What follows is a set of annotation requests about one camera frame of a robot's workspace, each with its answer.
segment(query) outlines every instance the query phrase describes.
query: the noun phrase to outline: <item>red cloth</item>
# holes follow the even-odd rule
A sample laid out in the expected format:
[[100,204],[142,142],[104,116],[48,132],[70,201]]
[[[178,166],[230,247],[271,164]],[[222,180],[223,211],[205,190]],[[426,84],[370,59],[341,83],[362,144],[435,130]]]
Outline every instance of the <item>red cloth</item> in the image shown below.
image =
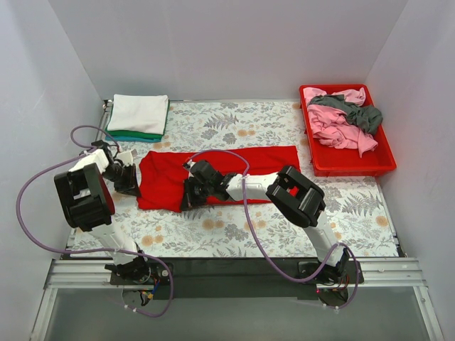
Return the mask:
[[[250,163],[251,175],[270,174],[280,171],[284,166],[293,166],[300,170],[297,148],[284,147],[254,147],[231,150],[243,156]],[[137,198],[139,208],[143,210],[166,209],[180,212],[183,198],[183,182],[188,178],[188,171],[183,168],[186,162],[195,153],[157,153],[150,151],[142,159],[142,181],[139,189],[142,197]],[[193,161],[207,160],[220,171],[226,173],[243,173],[245,164],[233,155],[221,152],[208,152],[196,156]],[[248,203],[263,203],[264,200],[248,200]],[[207,200],[207,205],[233,205],[237,202],[221,202],[214,197]]]

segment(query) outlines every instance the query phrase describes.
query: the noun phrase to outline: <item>leaf print fabric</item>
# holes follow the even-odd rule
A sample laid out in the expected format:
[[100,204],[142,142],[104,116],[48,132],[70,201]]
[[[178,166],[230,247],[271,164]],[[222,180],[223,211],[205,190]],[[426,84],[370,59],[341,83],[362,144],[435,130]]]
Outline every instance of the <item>leaf print fabric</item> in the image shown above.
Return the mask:
[[[385,203],[374,178],[316,178],[299,104],[293,102],[176,102],[168,114],[161,144],[120,142],[138,151],[134,162],[150,150],[189,152],[253,146],[295,145],[302,173],[325,192],[329,224],[357,256],[397,256]],[[136,199],[113,192],[114,219],[148,254],[167,257],[262,256],[246,225],[243,207],[217,206],[175,213],[138,210]],[[273,204],[250,205],[250,216],[270,256],[315,256],[301,228],[289,223]],[[73,249],[101,244],[88,234],[74,233]],[[78,256],[106,256],[87,254]]]

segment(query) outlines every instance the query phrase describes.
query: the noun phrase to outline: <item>pink cloth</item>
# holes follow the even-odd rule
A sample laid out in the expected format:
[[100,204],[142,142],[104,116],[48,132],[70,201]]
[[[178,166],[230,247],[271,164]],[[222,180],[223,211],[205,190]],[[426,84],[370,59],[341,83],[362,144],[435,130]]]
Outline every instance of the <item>pink cloth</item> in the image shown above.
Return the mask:
[[[324,90],[315,88],[315,87],[306,87],[304,89],[304,95],[305,95],[305,102],[306,105],[313,99],[313,97],[316,96],[325,96],[327,92]],[[333,94],[344,94],[344,100],[350,103],[355,103],[357,105],[362,106],[363,103],[365,103],[366,100],[366,94],[365,94],[365,89],[361,88],[359,91],[349,89],[349,90],[343,90],[340,92],[334,92]]]
[[[314,87],[304,89],[310,127],[314,138],[318,139],[324,146],[337,149],[358,149],[360,157],[366,151],[374,151],[378,145],[377,141],[357,126],[350,125],[346,122],[345,112],[323,105],[308,105],[313,97],[325,94],[327,92]],[[358,105],[362,105],[365,101],[365,90],[363,88],[360,91],[345,90],[333,94],[344,94],[347,102]]]

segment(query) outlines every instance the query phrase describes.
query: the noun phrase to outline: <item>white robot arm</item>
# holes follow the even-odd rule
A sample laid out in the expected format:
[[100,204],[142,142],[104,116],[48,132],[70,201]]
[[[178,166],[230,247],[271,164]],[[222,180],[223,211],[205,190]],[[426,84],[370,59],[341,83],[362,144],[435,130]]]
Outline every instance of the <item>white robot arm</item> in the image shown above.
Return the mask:
[[[97,150],[82,158],[67,173],[54,177],[65,218],[71,227],[91,234],[104,248],[141,252],[136,242],[112,219],[114,203],[103,179],[114,182],[119,193],[140,196],[133,162],[135,151],[112,156],[105,142],[93,144]],[[142,282],[150,276],[144,257],[115,251],[110,255],[114,265],[107,269],[123,279]]]
[[[223,175],[204,160],[185,163],[183,166],[190,176],[184,184],[182,210],[204,205],[208,196],[222,201],[243,200],[243,175]],[[294,167],[285,166],[273,174],[246,175],[245,185],[247,199],[273,202],[285,218],[303,228],[320,262],[337,244],[324,211],[326,205],[322,189]],[[336,247],[326,262],[326,278],[333,281],[341,278],[348,259],[348,252],[342,246]]]

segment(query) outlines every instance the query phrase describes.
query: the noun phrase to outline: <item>white backdrop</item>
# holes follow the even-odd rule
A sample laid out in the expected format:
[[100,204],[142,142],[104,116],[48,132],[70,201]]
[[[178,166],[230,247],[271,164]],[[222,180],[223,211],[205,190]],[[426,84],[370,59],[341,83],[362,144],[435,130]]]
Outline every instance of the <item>white backdrop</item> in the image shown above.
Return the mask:
[[454,19],[453,1],[410,1],[367,78],[397,161],[385,199],[446,340],[455,340]]
[[50,0],[95,88],[297,98],[363,82],[407,0]]
[[[102,103],[46,0],[0,0],[0,43],[0,334],[28,340],[52,254],[21,231],[16,196],[34,173],[77,155],[70,130],[96,124]],[[30,186],[23,213],[42,242],[65,246],[70,228],[51,175]]]

